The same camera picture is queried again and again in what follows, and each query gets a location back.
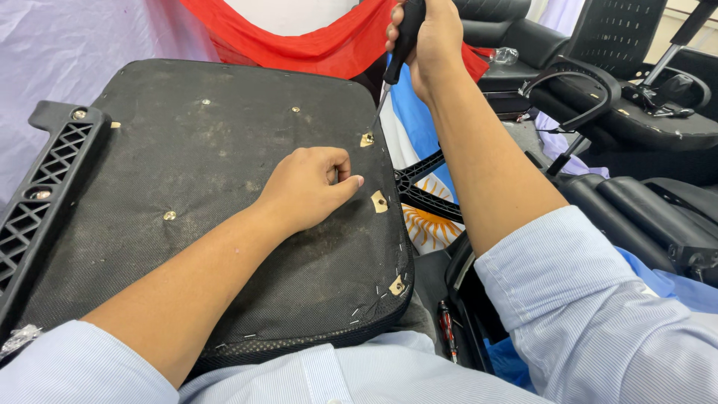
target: red cloth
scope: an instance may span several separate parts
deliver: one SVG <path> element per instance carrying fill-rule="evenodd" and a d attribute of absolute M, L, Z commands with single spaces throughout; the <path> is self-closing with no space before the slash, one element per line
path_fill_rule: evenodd
<path fill-rule="evenodd" d="M 282 37 L 251 24 L 223 0 L 180 0 L 210 33 L 225 63 L 352 78 L 384 52 L 395 0 L 365 0 L 328 27 Z M 462 57 L 478 81 L 488 64 L 463 44 Z"/>

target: hand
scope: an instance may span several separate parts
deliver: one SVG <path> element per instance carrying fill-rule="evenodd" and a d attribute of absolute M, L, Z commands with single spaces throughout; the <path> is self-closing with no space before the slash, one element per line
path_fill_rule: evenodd
<path fill-rule="evenodd" d="M 389 52 L 394 49 L 399 36 L 398 26 L 404 19 L 406 0 L 397 1 L 386 30 L 386 50 Z M 463 37 L 464 28 L 454 2 L 426 0 L 426 19 L 419 29 L 416 49 L 406 59 L 414 92 L 424 103 L 429 101 L 434 88 L 439 88 L 444 79 L 455 75 L 457 69 L 466 72 L 461 58 Z"/>
<path fill-rule="evenodd" d="M 297 149 L 279 162 L 254 204 L 267 208 L 290 236 L 318 225 L 354 196 L 364 177 L 350 176 L 350 169 L 344 149 Z"/>

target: forearm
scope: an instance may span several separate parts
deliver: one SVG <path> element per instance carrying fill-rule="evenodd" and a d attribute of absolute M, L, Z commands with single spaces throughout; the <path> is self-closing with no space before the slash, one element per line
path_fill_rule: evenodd
<path fill-rule="evenodd" d="M 175 387 L 256 268 L 287 236 L 251 206 L 214 228 L 82 320 L 140 354 Z"/>
<path fill-rule="evenodd" d="M 463 65 L 437 74 L 427 101 L 477 255 L 568 205 L 523 155 Z"/>

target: left hand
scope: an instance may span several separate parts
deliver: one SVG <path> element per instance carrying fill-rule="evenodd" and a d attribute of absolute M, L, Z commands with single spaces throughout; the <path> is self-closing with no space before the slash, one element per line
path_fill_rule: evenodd
<path fill-rule="evenodd" d="M 350 171 L 344 149 L 299 148 L 276 166 L 254 204 L 276 215 L 289 236 L 318 225 L 354 196 L 364 177 Z"/>

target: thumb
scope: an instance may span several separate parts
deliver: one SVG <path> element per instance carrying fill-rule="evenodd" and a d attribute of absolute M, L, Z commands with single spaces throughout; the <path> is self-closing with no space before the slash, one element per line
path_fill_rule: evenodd
<path fill-rule="evenodd" d="M 364 177 L 361 175 L 352 175 L 341 183 L 330 185 L 329 188 L 332 194 L 337 198 L 337 202 L 339 202 L 337 207 L 349 201 L 349 198 L 354 196 L 362 185 L 364 185 Z"/>

